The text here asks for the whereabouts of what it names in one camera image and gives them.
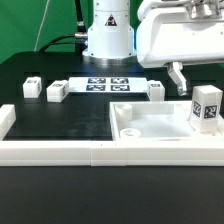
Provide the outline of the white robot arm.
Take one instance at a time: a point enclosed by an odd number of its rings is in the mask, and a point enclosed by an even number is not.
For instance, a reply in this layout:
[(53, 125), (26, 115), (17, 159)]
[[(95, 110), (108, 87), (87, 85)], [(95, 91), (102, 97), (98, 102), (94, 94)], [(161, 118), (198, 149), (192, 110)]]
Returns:
[(224, 0), (143, 0), (129, 24), (130, 0), (93, 0), (93, 23), (83, 59), (121, 64), (135, 58), (144, 68), (165, 67), (187, 93), (185, 65), (224, 61)]

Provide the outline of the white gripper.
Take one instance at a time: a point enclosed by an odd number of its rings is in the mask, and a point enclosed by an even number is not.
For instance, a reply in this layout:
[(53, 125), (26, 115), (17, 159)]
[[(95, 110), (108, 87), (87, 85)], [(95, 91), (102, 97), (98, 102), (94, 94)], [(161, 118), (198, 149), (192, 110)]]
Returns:
[(137, 60), (144, 68), (163, 67), (187, 94), (183, 64), (224, 60), (224, 8), (220, 18), (192, 20), (185, 4), (141, 4), (137, 15)]

